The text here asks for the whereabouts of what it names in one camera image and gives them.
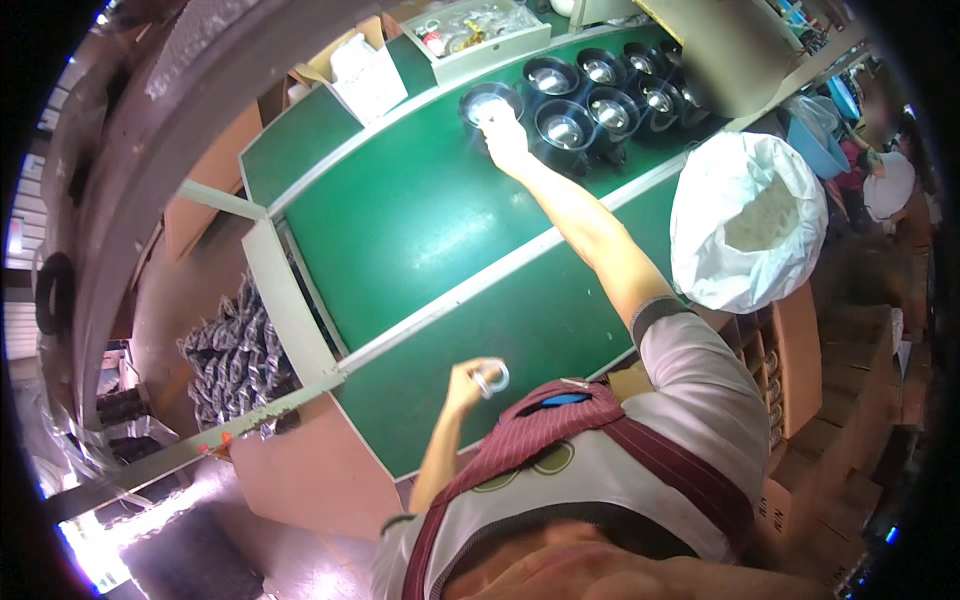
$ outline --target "blue tub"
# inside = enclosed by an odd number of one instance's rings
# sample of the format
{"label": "blue tub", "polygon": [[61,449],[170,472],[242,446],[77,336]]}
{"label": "blue tub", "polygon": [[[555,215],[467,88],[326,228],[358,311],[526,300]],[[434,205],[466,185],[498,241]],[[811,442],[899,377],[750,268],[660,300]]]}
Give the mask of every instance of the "blue tub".
{"label": "blue tub", "polygon": [[860,109],[856,107],[856,101],[839,75],[834,75],[827,80],[827,89],[830,90],[830,98],[833,99],[837,110],[845,119],[860,119]]}
{"label": "blue tub", "polygon": [[840,144],[832,136],[827,136],[827,147],[824,148],[803,123],[790,117],[790,126],[786,132],[786,143],[800,153],[806,164],[822,180],[850,172],[850,163],[847,155],[843,154]]}

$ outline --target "white cloth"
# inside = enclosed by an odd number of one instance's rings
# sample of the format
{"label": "white cloth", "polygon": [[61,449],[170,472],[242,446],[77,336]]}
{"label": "white cloth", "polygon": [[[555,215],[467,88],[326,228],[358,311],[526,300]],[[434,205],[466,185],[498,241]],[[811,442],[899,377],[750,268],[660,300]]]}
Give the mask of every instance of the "white cloth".
{"label": "white cloth", "polygon": [[863,181],[863,203],[874,221],[889,219],[906,205],[916,174],[913,165],[899,152],[880,155],[883,177],[870,175]]}
{"label": "white cloth", "polygon": [[[769,453],[769,417],[746,368],[702,319],[689,313],[653,323],[639,347],[655,391],[625,401],[627,416],[707,461],[755,506]],[[481,528],[562,503],[621,506],[653,520],[705,561],[733,560],[726,537],[706,516],[605,433],[586,431],[567,442],[571,447],[558,450],[565,452],[561,460],[551,454],[549,464],[544,459],[450,502],[430,556],[424,599]],[[400,597],[424,518],[417,515],[384,532],[373,563],[373,598]]]}

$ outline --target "right hand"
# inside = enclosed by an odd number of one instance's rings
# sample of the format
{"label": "right hand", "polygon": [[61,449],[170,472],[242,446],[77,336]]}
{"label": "right hand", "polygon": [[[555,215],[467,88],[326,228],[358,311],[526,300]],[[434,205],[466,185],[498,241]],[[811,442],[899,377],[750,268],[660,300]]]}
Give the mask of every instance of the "right hand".
{"label": "right hand", "polygon": [[[473,374],[491,360],[502,360],[495,357],[482,357],[467,360],[450,369],[450,384],[446,389],[444,412],[457,418],[464,418],[480,401],[480,386],[473,380]],[[500,369],[491,369],[482,372],[484,378],[490,382],[497,379]]]}
{"label": "right hand", "polygon": [[506,104],[498,107],[490,120],[478,125],[487,138],[493,164],[510,177],[522,180],[530,167],[538,162],[527,146],[527,132],[517,122],[514,110]]}

